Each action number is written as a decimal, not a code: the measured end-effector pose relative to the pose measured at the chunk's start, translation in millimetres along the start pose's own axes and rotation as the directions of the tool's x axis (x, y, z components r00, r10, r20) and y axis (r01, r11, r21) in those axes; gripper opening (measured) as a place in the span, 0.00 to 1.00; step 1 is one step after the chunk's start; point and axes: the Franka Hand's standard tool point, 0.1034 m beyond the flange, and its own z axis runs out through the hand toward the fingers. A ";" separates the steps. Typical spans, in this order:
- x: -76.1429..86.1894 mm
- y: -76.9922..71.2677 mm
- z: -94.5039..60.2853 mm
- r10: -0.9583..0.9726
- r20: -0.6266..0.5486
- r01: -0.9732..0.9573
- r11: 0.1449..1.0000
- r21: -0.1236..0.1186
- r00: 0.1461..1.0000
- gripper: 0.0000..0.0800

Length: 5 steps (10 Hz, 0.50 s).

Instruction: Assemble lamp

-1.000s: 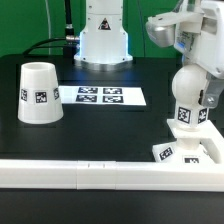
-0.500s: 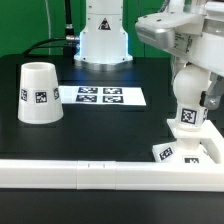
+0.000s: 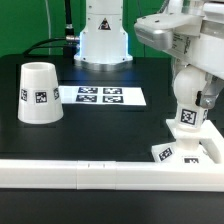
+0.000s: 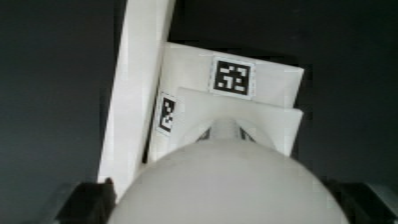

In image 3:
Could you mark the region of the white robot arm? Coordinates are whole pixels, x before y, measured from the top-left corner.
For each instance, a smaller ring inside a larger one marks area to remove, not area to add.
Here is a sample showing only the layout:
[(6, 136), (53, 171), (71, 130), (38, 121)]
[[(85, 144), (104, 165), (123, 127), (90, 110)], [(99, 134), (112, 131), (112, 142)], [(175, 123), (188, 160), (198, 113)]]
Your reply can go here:
[[(122, 13), (123, 0), (86, 0), (77, 65), (108, 71), (132, 60)], [(224, 0), (164, 0), (159, 12), (138, 18), (134, 30), (139, 42), (205, 71), (196, 103), (215, 105), (224, 89)]]

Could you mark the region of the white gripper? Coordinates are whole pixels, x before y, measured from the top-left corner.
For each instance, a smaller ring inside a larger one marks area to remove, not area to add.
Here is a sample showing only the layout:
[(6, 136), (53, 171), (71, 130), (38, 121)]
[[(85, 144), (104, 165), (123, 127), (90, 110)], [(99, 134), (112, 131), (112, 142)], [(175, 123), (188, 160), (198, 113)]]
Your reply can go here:
[(166, 0), (163, 7), (137, 19), (137, 39), (177, 58), (171, 61), (173, 78), (187, 64), (212, 74), (195, 102), (212, 109), (224, 88), (224, 0)]

